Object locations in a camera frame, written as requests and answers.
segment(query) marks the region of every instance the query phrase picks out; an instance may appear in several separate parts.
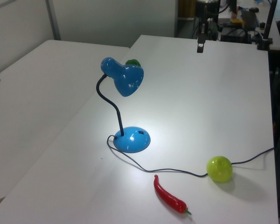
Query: red chili pepper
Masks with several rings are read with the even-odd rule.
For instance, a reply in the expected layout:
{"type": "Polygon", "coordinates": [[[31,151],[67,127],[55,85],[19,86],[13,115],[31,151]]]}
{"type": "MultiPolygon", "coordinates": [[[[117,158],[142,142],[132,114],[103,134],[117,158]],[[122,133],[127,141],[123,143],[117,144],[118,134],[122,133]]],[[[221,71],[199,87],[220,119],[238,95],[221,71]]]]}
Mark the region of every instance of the red chili pepper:
{"type": "Polygon", "coordinates": [[[182,200],[178,199],[177,197],[174,197],[170,193],[168,193],[159,183],[159,177],[158,175],[154,175],[154,189],[158,193],[158,195],[161,197],[161,199],[166,202],[171,208],[176,210],[179,213],[189,213],[187,205],[182,200]]]}

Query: chili pepper stem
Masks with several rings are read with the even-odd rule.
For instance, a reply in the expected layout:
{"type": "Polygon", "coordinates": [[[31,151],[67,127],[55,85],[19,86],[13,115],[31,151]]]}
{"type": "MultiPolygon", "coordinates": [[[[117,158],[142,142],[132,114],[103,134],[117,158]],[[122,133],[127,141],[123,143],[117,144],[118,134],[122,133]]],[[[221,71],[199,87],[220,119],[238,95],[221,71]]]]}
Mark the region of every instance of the chili pepper stem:
{"type": "Polygon", "coordinates": [[[188,213],[188,214],[192,215],[192,213],[191,213],[191,212],[189,212],[188,208],[185,210],[185,212],[184,212],[184,213],[188,213]]]}

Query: blue lamp base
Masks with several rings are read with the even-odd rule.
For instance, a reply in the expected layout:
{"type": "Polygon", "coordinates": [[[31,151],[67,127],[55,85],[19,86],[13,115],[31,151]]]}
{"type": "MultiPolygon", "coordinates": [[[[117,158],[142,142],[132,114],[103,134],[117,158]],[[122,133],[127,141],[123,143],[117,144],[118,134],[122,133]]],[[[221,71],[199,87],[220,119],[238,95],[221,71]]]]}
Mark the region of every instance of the blue lamp base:
{"type": "Polygon", "coordinates": [[[116,132],[114,146],[125,153],[137,153],[145,149],[150,143],[150,136],[147,131],[140,127],[125,127],[124,136],[120,131],[116,132]]]}

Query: black pole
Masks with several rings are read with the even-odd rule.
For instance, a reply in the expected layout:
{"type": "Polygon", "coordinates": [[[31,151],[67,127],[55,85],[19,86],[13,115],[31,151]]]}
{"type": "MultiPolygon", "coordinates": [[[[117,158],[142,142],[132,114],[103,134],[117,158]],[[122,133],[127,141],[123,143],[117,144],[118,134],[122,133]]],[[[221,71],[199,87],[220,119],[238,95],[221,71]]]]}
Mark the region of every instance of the black pole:
{"type": "Polygon", "coordinates": [[[123,132],[123,127],[122,127],[122,121],[121,121],[121,116],[120,116],[120,111],[118,109],[118,107],[115,105],[115,103],[113,103],[111,100],[107,99],[102,93],[101,91],[99,90],[99,85],[101,84],[101,82],[107,77],[106,74],[103,74],[103,76],[99,79],[98,83],[97,83],[97,93],[98,95],[103,99],[105,100],[106,102],[108,102],[109,104],[111,104],[115,109],[116,109],[116,112],[117,112],[117,117],[118,117],[118,122],[119,122],[119,128],[120,128],[120,134],[121,136],[124,136],[124,132],[123,132]]]}

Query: power cord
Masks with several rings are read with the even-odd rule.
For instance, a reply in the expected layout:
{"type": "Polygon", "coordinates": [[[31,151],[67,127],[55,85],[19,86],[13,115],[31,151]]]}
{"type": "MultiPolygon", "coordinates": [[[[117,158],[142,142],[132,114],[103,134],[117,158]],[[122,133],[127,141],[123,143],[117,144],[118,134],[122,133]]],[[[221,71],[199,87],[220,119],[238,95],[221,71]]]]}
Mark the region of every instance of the power cord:
{"type": "MultiPolygon", "coordinates": [[[[147,173],[156,173],[156,172],[160,172],[160,171],[175,171],[175,172],[178,172],[178,173],[184,173],[184,174],[189,174],[189,175],[193,175],[193,176],[196,176],[196,177],[205,177],[207,176],[208,174],[203,174],[203,175],[198,175],[198,174],[194,174],[194,173],[191,173],[189,171],[185,171],[185,170],[180,170],[180,169],[172,169],[172,168],[163,168],[163,169],[153,169],[153,170],[147,170],[145,168],[143,168],[138,162],[136,162],[136,160],[134,160],[132,157],[130,157],[129,155],[127,155],[126,153],[112,147],[110,144],[109,144],[109,139],[111,137],[115,137],[114,135],[110,135],[107,139],[107,145],[108,147],[110,148],[110,150],[114,150],[114,151],[117,151],[121,154],[123,154],[124,156],[126,156],[127,158],[129,158],[131,161],[133,161],[137,166],[140,167],[140,169],[144,172],[147,172],[147,173]]],[[[274,148],[270,148],[262,153],[259,153],[258,155],[254,156],[253,158],[249,159],[249,160],[246,160],[246,161],[243,161],[243,162],[232,162],[231,164],[232,165],[235,165],[235,164],[242,164],[242,163],[246,163],[246,162],[250,162],[251,160],[254,160],[255,158],[259,157],[260,155],[264,154],[264,153],[267,153],[271,150],[273,150],[274,148]]]]}

